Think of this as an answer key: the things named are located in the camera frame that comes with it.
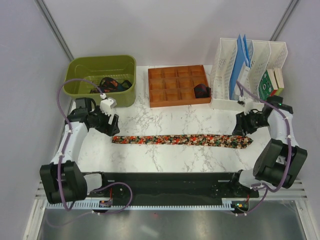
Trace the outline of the colourful floral patterned tie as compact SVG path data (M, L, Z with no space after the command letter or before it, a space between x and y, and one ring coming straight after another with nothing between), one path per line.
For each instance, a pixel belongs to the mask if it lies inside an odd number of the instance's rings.
M253 143L248 136L223 134L178 134L147 136L114 136L113 144L133 145L186 145L245 149Z

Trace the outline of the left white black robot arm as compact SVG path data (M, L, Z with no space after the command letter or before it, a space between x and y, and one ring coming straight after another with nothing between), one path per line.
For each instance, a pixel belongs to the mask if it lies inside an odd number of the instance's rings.
M111 97L101 100L99 104L88 97L76 99L75 109L66 117L57 153L49 164L42 165L39 170L50 204L81 201L92 191L99 197L109 193L110 185L102 180L100 173L83 174L77 162L90 129L109 137L120 132L119 116L113 112L116 104L116 100Z

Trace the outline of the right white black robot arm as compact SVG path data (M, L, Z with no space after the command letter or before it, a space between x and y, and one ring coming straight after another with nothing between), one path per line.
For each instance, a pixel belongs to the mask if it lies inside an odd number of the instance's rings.
M270 140L253 169L240 170L237 179L229 184L233 196L242 196L247 188L266 188L274 193L293 185L308 153L299 147L295 139L292 119L293 108L284 104L283 98L277 95L268 97L261 111L251 109L236 115L233 135L245 137L267 127Z

